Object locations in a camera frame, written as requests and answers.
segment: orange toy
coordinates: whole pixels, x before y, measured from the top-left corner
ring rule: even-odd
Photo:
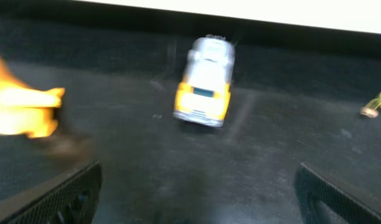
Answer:
[[[61,105],[64,88],[35,90],[15,78],[0,58],[0,134],[50,136],[57,128],[54,108]]]

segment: car rear window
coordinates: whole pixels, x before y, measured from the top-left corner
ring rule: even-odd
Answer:
[[[193,88],[193,93],[200,96],[213,97],[214,92],[210,90],[203,90],[201,88]]]

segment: car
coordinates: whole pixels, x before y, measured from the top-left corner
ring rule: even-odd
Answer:
[[[188,52],[174,117],[211,127],[222,127],[230,101],[235,50],[223,37],[197,39]]]

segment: yellow toy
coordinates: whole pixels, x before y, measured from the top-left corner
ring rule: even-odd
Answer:
[[[57,128],[54,108],[61,105],[64,88],[35,90],[16,79],[0,58],[0,135],[50,136]]]
[[[381,93],[378,98],[371,100],[366,106],[360,109],[360,113],[370,118],[375,118],[379,115],[376,110],[378,107],[381,108]]]

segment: yellow and white toy car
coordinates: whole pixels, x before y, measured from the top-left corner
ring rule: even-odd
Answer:
[[[188,53],[184,79],[179,84],[174,117],[221,127],[230,99],[234,47],[216,36],[199,38]]]

